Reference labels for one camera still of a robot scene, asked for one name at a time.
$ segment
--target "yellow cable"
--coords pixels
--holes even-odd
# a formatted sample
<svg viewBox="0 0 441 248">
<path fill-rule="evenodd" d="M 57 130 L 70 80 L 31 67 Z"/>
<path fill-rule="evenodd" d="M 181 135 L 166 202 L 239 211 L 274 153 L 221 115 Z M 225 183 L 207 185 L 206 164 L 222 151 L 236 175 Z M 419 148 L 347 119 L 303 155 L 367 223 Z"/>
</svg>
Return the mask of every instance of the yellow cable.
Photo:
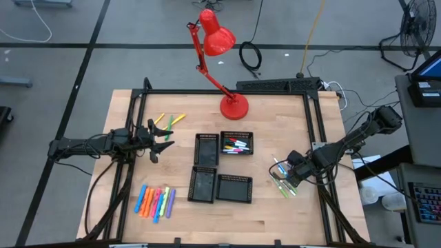
<svg viewBox="0 0 441 248">
<path fill-rule="evenodd" d="M 320 4 L 320 10 L 318 11 L 316 19 L 314 20 L 314 24 L 312 25 L 311 31 L 309 31 L 308 41 L 306 42 L 305 51 L 303 52 L 303 60 L 302 60 L 302 67 L 300 68 L 300 73 L 302 73 L 303 67 L 305 66 L 306 53 L 308 52 L 308 46 L 309 46 L 309 43 L 311 42 L 312 33 L 314 33 L 314 30 L 316 29 L 317 22 L 320 18 L 320 15 L 322 14 L 324 6 L 325 6 L 325 0 L 322 0 L 322 3 Z"/>
</svg>

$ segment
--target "red desk lamp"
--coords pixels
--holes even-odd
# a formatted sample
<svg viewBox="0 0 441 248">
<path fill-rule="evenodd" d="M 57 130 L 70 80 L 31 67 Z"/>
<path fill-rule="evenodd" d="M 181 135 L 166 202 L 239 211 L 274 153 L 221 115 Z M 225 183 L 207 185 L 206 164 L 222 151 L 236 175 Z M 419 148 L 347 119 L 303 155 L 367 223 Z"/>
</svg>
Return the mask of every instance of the red desk lamp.
<svg viewBox="0 0 441 248">
<path fill-rule="evenodd" d="M 206 33 L 203 49 L 199 43 L 199 27 L 197 22 L 187 24 L 190 34 L 192 35 L 196 54 L 199 58 L 199 65 L 196 66 L 196 69 L 225 94 L 220 102 L 220 112 L 223 116 L 230 120 L 243 118 L 248 112 L 247 99 L 241 94 L 231 93 L 226 87 L 222 86 L 216 79 L 210 76 L 204 58 L 204 51 L 207 56 L 218 56 L 230 50 L 236 42 L 236 37 L 228 29 L 219 26 L 218 19 L 212 10 L 203 10 L 199 14 L 199 21 Z"/>
</svg>

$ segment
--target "purple highlighter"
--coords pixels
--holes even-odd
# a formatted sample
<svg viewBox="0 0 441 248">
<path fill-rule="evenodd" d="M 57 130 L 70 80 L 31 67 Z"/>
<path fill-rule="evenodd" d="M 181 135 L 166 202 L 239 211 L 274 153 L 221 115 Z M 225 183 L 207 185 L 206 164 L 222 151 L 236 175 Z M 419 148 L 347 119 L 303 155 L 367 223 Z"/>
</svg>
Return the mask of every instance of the purple highlighter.
<svg viewBox="0 0 441 248">
<path fill-rule="evenodd" d="M 170 195 L 170 199 L 168 200 L 168 208 L 167 208 L 167 213 L 165 215 L 165 217 L 170 218 L 170 215 L 172 214 L 172 206 L 173 206 L 173 201 L 174 201 L 174 195 L 176 194 L 176 190 L 172 189 L 172 194 Z"/>
</svg>

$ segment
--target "black plastic tray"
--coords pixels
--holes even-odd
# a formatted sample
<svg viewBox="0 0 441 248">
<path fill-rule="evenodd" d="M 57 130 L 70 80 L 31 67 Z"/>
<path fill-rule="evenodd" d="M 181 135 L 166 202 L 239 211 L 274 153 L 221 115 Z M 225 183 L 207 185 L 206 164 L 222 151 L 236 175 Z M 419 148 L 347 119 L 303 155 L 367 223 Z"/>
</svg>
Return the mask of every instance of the black plastic tray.
<svg viewBox="0 0 441 248">
<path fill-rule="evenodd" d="M 216 199 L 237 203 L 251 203 L 253 178 L 246 176 L 218 175 Z"/>
<path fill-rule="evenodd" d="M 217 166 L 219 164 L 219 134 L 196 134 L 194 165 Z"/>
<path fill-rule="evenodd" d="M 213 203 L 217 169 L 193 166 L 188 189 L 188 201 Z"/>
<path fill-rule="evenodd" d="M 220 152 L 223 154 L 228 154 L 227 152 L 223 152 L 224 147 L 227 144 L 227 141 L 230 141 L 229 138 L 235 138 L 239 141 L 245 142 L 247 144 L 246 148 L 249 150 L 244 150 L 235 155 L 252 155 L 254 153 L 253 146 L 253 133 L 252 132 L 235 132 L 235 131 L 222 131 L 220 132 Z"/>
</svg>

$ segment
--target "wooden tabletop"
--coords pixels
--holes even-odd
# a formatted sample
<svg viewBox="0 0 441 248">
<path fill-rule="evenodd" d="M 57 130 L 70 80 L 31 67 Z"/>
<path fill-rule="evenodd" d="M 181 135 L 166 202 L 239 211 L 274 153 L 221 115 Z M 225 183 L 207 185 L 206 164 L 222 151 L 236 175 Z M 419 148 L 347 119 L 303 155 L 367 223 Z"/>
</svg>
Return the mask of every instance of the wooden tabletop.
<svg viewBox="0 0 441 248">
<path fill-rule="evenodd" d="M 124 127 L 130 102 L 130 90 L 115 90 L 110 103 L 104 132 Z M 337 141 L 345 135 L 335 92 L 319 92 L 322 117 L 327 140 Z M 284 245 L 325 245 L 318 192 L 314 185 L 302 182 L 298 195 L 284 198 L 268 174 L 274 163 L 272 154 L 280 160 L 290 151 L 304 154 L 309 148 L 309 136 L 305 109 L 301 96 L 247 95 L 249 112 L 239 121 L 222 116 L 219 103 L 222 95 L 202 94 L 150 94 L 145 106 L 144 125 L 147 119 L 156 119 L 166 113 L 158 124 L 165 127 L 171 114 L 187 116 L 173 126 L 170 140 L 176 143 L 153 164 L 146 156 L 136 160 L 123 242 L 171 243 L 175 237 L 182 243 L 231 243 L 271 245 L 280 239 Z M 314 104 L 310 102 L 314 131 L 318 138 Z M 189 180 L 194 157 L 194 139 L 197 133 L 219 134 L 221 131 L 248 131 L 254 133 L 254 155 L 220 155 L 218 174 L 251 176 L 253 178 L 252 204 L 215 200 L 214 204 L 187 201 Z M 96 162 L 91 183 L 110 163 L 103 157 Z M 349 157 L 342 164 L 352 167 Z M 90 204 L 89 228 L 92 228 L 109 205 L 110 192 L 116 165 L 97 183 Z M 148 187 L 176 189 L 172 217 L 160 218 L 153 224 L 152 218 L 141 218 L 133 212 L 142 184 Z M 349 222 L 365 239 L 369 240 L 365 216 L 358 193 L 356 178 L 347 168 L 338 170 L 336 189 L 340 208 Z M 117 223 L 119 210 L 114 215 Z M 78 237 L 85 235 L 84 215 Z M 332 225 L 337 240 L 335 225 Z M 112 226 L 111 236 L 116 233 Z"/>
</svg>

